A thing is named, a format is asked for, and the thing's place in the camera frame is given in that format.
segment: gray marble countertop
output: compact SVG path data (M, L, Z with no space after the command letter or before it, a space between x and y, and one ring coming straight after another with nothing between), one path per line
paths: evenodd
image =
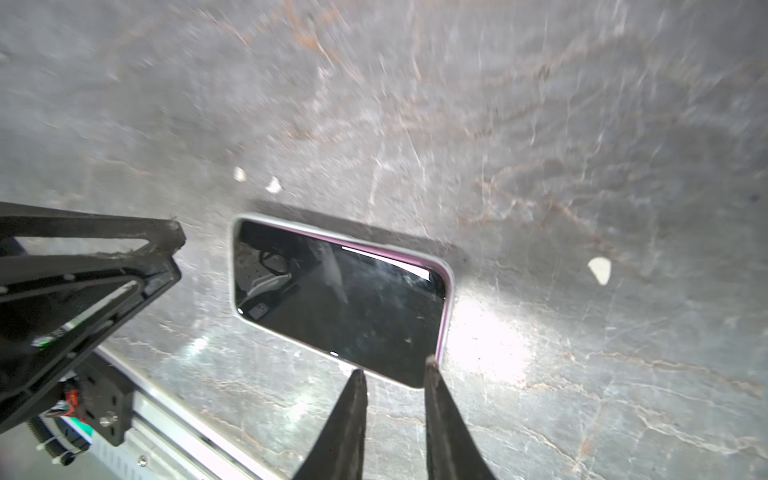
M182 222L109 346L286 476L346 375L231 314L244 211L450 262L442 372L498 478L766 478L767 15L4 2L0 200ZM426 478L422 394L369 390L365 477Z

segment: cable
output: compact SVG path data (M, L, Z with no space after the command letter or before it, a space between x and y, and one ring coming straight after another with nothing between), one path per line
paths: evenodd
M270 259L270 258L272 258L274 256L278 256L279 257L280 255L277 255L276 253L272 253L272 252L267 252L265 250L261 250L259 252L259 263L261 264L261 266L263 266L265 269L267 269L267 271L272 273L274 276L288 275L290 273L290 270L287 270L285 272L281 272L279 270L276 270L276 269L274 269L274 268L264 264L264 262L266 260L268 260L268 259Z
M48 410L44 416L51 418L51 417L70 417L74 416L78 410L78 387L77 384L73 382L66 382L64 385L64 397L65 402L67 404L67 410L58 409L58 410ZM80 416L77 417L78 420L81 422L85 422Z
M66 466L74 462L76 454L70 452L53 436L40 417L32 417L27 421L27 426L32 430L32 435L45 446L45 451L54 459L54 462Z

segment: phone screen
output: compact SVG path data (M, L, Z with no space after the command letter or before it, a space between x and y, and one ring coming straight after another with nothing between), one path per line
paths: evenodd
M235 228L234 301L244 319L423 387L446 303L437 271L415 257L261 222Z

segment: screw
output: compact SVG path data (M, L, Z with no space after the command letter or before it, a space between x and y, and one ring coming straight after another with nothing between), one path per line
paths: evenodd
M118 420L118 414L115 413L113 410L108 410L107 413L105 413L104 416L98 420L98 424L103 427L108 427L114 424L117 420Z

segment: white debris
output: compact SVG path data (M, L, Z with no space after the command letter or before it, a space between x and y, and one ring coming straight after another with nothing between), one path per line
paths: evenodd
M248 176L245 174L245 170L240 167L235 167L235 180L244 182Z
M277 177L272 177L270 184L266 186L266 191L272 195L277 195L283 191L283 185L280 185L280 180L277 180Z
M611 278L611 261L605 257L595 257L587 263L594 278L599 284L605 285Z
M349 377L350 375L352 375L352 372L355 371L355 366L354 365L350 365L347 362L339 362L339 370L345 376Z

